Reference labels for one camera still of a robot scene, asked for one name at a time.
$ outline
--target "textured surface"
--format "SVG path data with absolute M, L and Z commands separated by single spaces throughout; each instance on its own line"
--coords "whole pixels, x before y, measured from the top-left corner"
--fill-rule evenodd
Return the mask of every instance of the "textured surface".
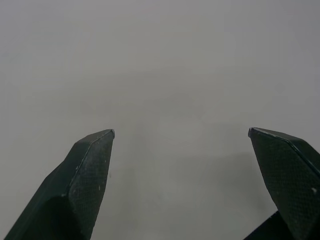
M 308 239 L 320 220 L 319 176 L 286 140 L 258 130 L 252 130 L 250 137 L 265 185 L 281 216 L 295 239 Z
M 69 189 L 68 199 L 85 239 L 91 238 L 106 189 L 112 149 L 108 142 L 103 138 L 94 142 Z
M 89 240 L 102 202 L 115 131 L 77 141 L 42 182 L 5 240 Z

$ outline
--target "gray wall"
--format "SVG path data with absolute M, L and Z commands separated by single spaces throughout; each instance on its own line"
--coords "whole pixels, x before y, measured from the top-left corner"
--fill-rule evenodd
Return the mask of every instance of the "gray wall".
M 116 138 L 93 240 L 240 240 L 249 127 L 320 150 L 318 0 L 1 0 L 0 238 L 73 143 Z

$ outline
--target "white background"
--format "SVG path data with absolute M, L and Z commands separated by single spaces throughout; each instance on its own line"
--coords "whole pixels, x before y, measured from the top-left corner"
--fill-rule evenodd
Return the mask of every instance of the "white background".
M 249 127 L 320 150 L 318 0 L 1 0 L 0 238 L 115 129 L 93 240 L 241 240 L 274 211 Z

